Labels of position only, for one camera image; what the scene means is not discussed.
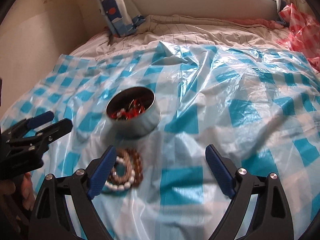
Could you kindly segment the left hand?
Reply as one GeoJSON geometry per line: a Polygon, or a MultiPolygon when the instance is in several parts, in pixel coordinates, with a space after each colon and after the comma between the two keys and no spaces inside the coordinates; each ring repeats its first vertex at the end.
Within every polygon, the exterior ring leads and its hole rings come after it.
{"type": "MultiPolygon", "coordinates": [[[[15,191],[16,185],[12,180],[1,180],[1,202],[3,202],[3,196],[12,195],[15,191]]],[[[35,196],[30,172],[23,175],[22,182],[18,187],[18,193],[22,197],[23,207],[26,210],[32,211],[35,204],[35,196]]]]}

